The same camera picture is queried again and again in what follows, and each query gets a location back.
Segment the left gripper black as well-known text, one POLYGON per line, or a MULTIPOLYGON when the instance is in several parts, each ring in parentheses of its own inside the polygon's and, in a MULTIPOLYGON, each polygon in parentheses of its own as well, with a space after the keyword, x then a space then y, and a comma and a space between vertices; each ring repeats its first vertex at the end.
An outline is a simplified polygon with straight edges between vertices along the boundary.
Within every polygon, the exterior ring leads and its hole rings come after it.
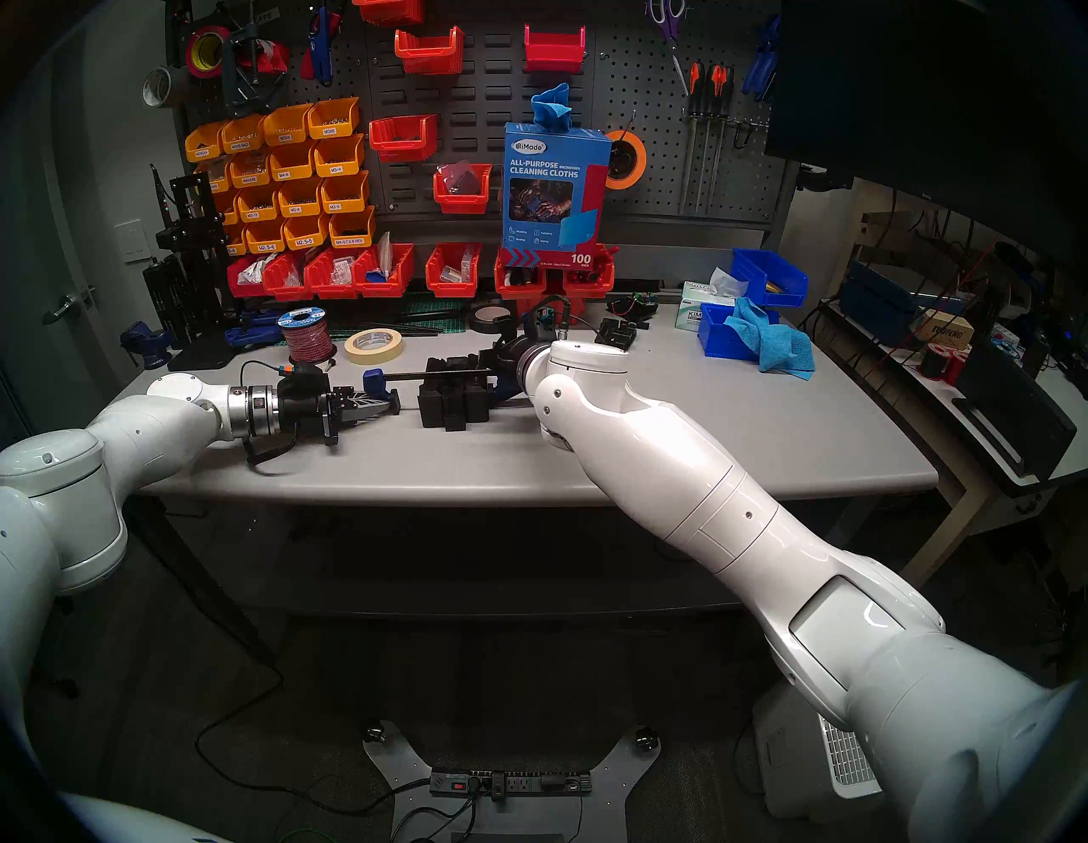
POLYGON ((336 447, 339 431, 380 416, 400 414, 397 392, 359 394, 351 386, 333 387, 327 374, 286 374, 276 386, 280 432, 290 433, 282 448, 294 448, 302 434, 319 434, 326 447, 336 447), (354 419, 348 419, 348 412, 354 419))

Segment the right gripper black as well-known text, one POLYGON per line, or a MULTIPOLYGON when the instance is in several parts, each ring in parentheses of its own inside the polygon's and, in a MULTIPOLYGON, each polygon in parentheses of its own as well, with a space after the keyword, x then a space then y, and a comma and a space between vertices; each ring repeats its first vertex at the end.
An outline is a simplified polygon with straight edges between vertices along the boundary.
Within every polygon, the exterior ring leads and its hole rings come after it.
POLYGON ((546 352, 546 342, 526 334, 500 335, 490 349, 490 371, 496 383, 490 388, 491 402, 507 402, 517 396, 530 396, 528 372, 531 363, 546 352))

